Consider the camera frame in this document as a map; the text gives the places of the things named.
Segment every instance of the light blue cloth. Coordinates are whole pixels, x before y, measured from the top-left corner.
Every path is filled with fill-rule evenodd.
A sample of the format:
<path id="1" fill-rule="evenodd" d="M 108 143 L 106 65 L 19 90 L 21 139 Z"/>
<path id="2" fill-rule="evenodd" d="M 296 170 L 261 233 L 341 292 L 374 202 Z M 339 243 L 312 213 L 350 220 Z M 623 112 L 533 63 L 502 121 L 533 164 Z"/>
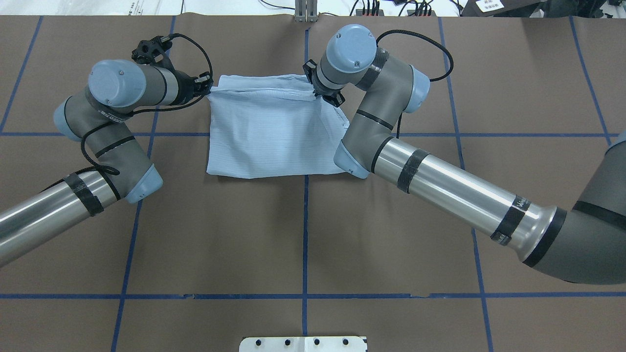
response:
<path id="1" fill-rule="evenodd" d="M 333 162 L 349 126 L 305 76 L 221 76 L 208 96 L 207 173 L 255 179 L 343 172 Z"/>

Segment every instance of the white bracket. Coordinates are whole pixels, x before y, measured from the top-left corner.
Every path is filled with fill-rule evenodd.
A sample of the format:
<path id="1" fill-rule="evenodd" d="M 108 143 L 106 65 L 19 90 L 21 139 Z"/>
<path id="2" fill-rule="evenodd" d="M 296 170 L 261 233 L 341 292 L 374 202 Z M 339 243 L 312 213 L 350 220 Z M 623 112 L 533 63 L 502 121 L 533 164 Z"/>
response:
<path id="1" fill-rule="evenodd" d="M 360 336 L 304 336 L 245 338 L 239 352 L 367 352 L 367 338 Z"/>
<path id="2" fill-rule="evenodd" d="M 295 0 L 296 22 L 317 22 L 317 0 Z"/>

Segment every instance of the blue circular cap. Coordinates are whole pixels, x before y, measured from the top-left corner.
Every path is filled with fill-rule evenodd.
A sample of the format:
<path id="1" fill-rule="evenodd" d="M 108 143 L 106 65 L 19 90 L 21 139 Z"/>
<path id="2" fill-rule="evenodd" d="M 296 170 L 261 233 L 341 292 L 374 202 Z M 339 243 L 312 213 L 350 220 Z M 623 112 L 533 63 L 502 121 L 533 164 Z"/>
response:
<path id="1" fill-rule="evenodd" d="M 337 71 L 357 73 L 365 70 L 376 57 L 376 39 L 360 24 L 348 24 L 328 42 L 326 58 Z"/>
<path id="2" fill-rule="evenodd" d="M 138 102 L 146 92 L 146 76 L 134 62 L 103 60 L 91 69 L 89 90 L 100 103 L 124 108 Z"/>

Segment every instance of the silver tube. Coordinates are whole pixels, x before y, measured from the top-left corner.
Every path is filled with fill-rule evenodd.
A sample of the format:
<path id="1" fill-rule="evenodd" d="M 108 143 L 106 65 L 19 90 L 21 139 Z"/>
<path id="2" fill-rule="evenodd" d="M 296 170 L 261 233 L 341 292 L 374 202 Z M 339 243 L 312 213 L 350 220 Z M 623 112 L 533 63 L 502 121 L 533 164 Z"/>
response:
<path id="1" fill-rule="evenodd" d="M 103 207 L 115 195 L 98 172 L 79 175 Z M 62 182 L 0 214 L 0 267 L 89 217 L 70 187 Z"/>
<path id="2" fill-rule="evenodd" d="M 381 150 L 376 174 L 397 183 L 404 166 L 416 147 L 392 139 Z M 434 155 L 426 156 L 409 184 L 409 193 L 418 195 L 465 220 L 485 234 L 492 235 L 506 217 L 516 195 L 469 172 L 461 170 Z M 546 231 L 556 207 L 530 204 L 511 235 L 507 246 L 520 260 L 526 259 Z"/>

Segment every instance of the light blue joint cap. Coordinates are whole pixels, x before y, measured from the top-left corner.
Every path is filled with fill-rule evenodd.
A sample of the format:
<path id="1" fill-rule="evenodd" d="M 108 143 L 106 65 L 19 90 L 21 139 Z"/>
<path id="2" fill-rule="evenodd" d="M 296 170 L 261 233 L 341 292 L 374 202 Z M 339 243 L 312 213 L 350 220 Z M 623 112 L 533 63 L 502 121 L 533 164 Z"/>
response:
<path id="1" fill-rule="evenodd" d="M 366 70 L 376 57 L 376 39 L 360 24 L 338 30 L 326 46 L 326 58 L 335 70 L 357 73 Z"/>
<path id="2" fill-rule="evenodd" d="M 74 142 L 80 142 L 80 137 L 72 132 L 72 129 L 68 125 L 67 119 L 65 119 L 65 105 L 68 103 L 69 98 L 65 99 L 65 101 L 62 102 L 59 107 L 56 108 L 56 110 L 54 111 L 54 125 L 56 126 L 56 129 L 59 130 L 59 132 L 63 133 L 63 135 L 65 135 L 69 139 L 73 140 Z"/>
<path id="3" fill-rule="evenodd" d="M 138 102 L 146 92 L 146 76 L 134 62 L 103 60 L 91 69 L 89 90 L 100 103 L 124 108 Z"/>
<path id="4" fill-rule="evenodd" d="M 607 153 L 609 150 L 611 150 L 611 148 L 623 142 L 626 142 L 626 131 L 620 133 L 620 135 L 617 136 L 617 139 L 615 140 L 615 142 L 613 142 L 613 144 L 611 144 L 611 146 L 607 149 Z"/>
<path id="5" fill-rule="evenodd" d="M 155 164 L 152 164 L 148 171 L 143 174 L 141 180 L 133 187 L 126 196 L 126 201 L 130 204 L 139 202 L 148 197 L 163 185 L 163 179 L 158 174 Z"/>
<path id="6" fill-rule="evenodd" d="M 406 109 L 404 109 L 405 113 L 414 113 L 422 105 L 422 102 L 426 100 L 426 96 L 430 90 L 430 80 L 428 77 L 418 71 L 413 65 L 411 65 L 411 68 L 413 69 L 413 91 L 411 92 L 409 104 L 406 106 Z"/>
<path id="7" fill-rule="evenodd" d="M 360 179 L 366 179 L 369 175 L 369 171 L 361 166 L 352 154 L 348 152 L 348 149 L 344 146 L 344 142 L 339 142 L 333 161 L 335 161 L 335 165 L 343 171 L 349 172 Z"/>

